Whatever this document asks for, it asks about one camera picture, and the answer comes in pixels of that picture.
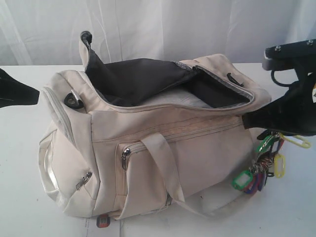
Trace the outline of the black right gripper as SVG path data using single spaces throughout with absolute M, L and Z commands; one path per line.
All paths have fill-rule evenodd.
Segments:
M 264 128 L 286 135 L 316 134 L 316 64 L 294 59 L 298 81 L 286 93 L 264 107 L 242 115 L 245 129 Z

